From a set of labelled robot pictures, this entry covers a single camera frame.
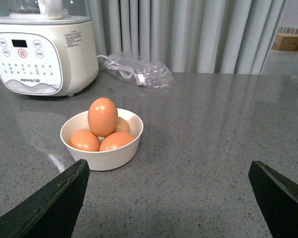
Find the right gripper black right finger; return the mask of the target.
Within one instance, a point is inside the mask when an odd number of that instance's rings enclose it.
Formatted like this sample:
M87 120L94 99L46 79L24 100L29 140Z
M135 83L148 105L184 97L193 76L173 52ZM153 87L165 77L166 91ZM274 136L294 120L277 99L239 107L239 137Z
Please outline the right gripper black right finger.
M298 184L261 161L248 177L272 237L298 238Z

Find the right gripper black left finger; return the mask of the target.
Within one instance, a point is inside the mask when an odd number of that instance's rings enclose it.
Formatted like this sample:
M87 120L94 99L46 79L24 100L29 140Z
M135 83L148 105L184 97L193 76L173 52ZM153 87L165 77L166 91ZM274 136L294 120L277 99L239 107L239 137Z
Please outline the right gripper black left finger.
M0 217L0 238L70 238L83 206L90 169L78 160Z

